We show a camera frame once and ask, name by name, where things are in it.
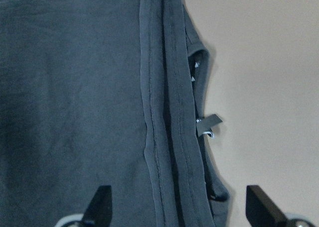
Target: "stitching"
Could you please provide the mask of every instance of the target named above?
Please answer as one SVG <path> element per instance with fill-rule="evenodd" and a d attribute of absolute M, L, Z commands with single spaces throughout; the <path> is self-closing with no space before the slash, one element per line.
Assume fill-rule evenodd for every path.
<path fill-rule="evenodd" d="M 171 7 L 171 2 L 169 2 L 168 4 L 169 4 L 170 14 L 173 14 L 173 12 L 172 12 L 172 7 Z M 171 28 L 171 26 L 172 26 L 172 24 L 171 24 L 171 19 L 172 19 L 172 15 L 170 15 L 169 27 L 170 27 L 171 32 L 173 33 L 173 29 Z M 170 38 L 171 38 L 171 46 L 170 46 L 170 48 L 171 48 L 171 53 L 173 54 L 173 52 L 172 52 L 172 51 L 173 51 L 173 50 L 172 50 L 172 45 L 173 45 L 173 44 L 175 44 L 175 45 L 174 45 L 174 51 L 175 51 L 174 53 L 177 53 L 177 50 L 176 50 L 176 40 L 174 39 L 175 36 L 174 36 L 174 35 L 171 35 Z M 174 69 L 173 69 L 174 78 L 175 78 L 175 80 L 176 80 L 176 83 L 179 84 L 178 79 L 177 79 L 177 76 L 179 76 L 179 70 L 177 69 L 177 75 L 176 75 L 176 68 L 175 68 L 176 60 L 175 60 L 175 56 L 174 56 L 174 55 L 173 55 L 172 60 L 173 60 L 173 67 L 174 67 Z M 177 93 L 177 101 L 178 101 L 178 109 L 177 109 L 177 110 L 178 110 L 178 131 L 179 131 L 179 134 L 180 134 L 180 135 L 179 135 L 179 139 L 180 139 L 180 142 L 181 142 L 181 150 L 182 150 L 183 155 L 184 155 L 184 152 L 186 153 L 186 155 L 184 155 L 184 156 L 185 156 L 185 163 L 186 163 L 186 168 L 187 168 L 188 183 L 189 183 L 189 186 L 190 186 L 189 192 L 190 192 L 190 196 L 191 196 L 191 200 L 192 200 L 192 205 L 193 205 L 194 211 L 198 213 L 198 208 L 197 208 L 197 206 L 196 206 L 196 204 L 195 204 L 195 201 L 194 201 L 194 193 L 193 193 L 194 190 L 193 190 L 193 188 L 191 188 L 191 187 L 193 187 L 193 181 L 192 181 L 193 173 L 192 173 L 192 171 L 191 171 L 191 168 L 188 167 L 188 166 L 191 166 L 191 164 L 187 161 L 187 158 L 189 158 L 189 156 L 188 156 L 186 150 L 184 149 L 185 144 L 184 144 L 183 139 L 181 138 L 182 136 L 184 136 L 183 124 L 182 124 L 182 119 L 184 119 L 184 112 L 183 112 L 183 110 L 181 110 L 181 109 L 179 108 L 179 107 L 181 106 L 181 104 L 180 104 L 181 102 L 180 102 L 180 97 L 179 97 L 178 89 L 176 89 L 176 93 Z M 199 216 L 198 216 L 198 215 L 195 215 L 195 216 L 196 216 L 196 219 L 197 219 L 198 224 L 199 224 L 200 226 L 202 226 L 202 224 L 201 224 L 201 222 L 200 222 L 200 219 L 199 219 Z"/>
<path fill-rule="evenodd" d="M 159 156 L 158 156 L 158 149 L 157 149 L 157 137 L 156 137 L 156 132 L 155 132 L 155 124 L 154 124 L 154 112 L 152 109 L 153 106 L 153 99 L 152 99 L 152 27 L 153 27 L 153 0 L 151 0 L 151 8 L 150 8 L 150 23 L 149 23 L 149 88 L 150 88 L 150 111 L 151 111 L 151 119 L 152 119 L 152 129 L 153 129 L 153 139 L 154 139 L 154 156 L 155 156 L 155 164 L 157 168 L 157 173 L 158 173 L 158 181 L 159 181 L 159 196 L 160 196 L 160 204 L 162 207 L 162 215 L 163 215 L 163 222 L 164 222 L 164 227 L 166 226 L 166 216 L 164 212 L 164 200 L 163 200 L 163 193 L 162 193 L 162 180 L 161 180 L 161 174 L 160 174 L 160 163 L 159 163 Z"/>

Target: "gray fabric pull tab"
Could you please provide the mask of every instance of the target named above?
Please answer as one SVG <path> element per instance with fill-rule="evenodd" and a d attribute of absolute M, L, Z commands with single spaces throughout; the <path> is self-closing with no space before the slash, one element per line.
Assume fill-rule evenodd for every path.
<path fill-rule="evenodd" d="M 203 134 L 209 135 L 214 138 L 215 135 L 211 128 L 219 123 L 223 122 L 216 114 L 210 115 L 206 118 L 199 118 L 196 120 L 196 128 L 198 136 Z"/>

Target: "beige surface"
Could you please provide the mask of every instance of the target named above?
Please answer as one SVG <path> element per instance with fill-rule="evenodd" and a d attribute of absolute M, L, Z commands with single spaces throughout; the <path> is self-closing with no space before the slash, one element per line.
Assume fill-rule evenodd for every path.
<path fill-rule="evenodd" d="M 233 196 L 228 226 L 248 227 L 246 185 L 319 226 L 319 0 L 185 0 L 215 63 L 210 148 Z"/>

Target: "dark gray fabric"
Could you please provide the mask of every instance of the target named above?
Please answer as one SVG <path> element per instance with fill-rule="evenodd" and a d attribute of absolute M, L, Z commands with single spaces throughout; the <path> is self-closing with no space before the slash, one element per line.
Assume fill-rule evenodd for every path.
<path fill-rule="evenodd" d="M 224 226 L 195 129 L 207 69 L 181 0 L 0 0 L 0 226 L 54 226 L 100 185 L 112 227 Z"/>

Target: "garment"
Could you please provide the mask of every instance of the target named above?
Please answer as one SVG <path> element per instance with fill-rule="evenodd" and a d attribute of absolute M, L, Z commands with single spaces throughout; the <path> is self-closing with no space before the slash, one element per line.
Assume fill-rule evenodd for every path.
<path fill-rule="evenodd" d="M 54 226 L 100 185 L 111 227 L 225 226 L 208 56 L 181 0 L 0 0 L 0 226 Z"/>

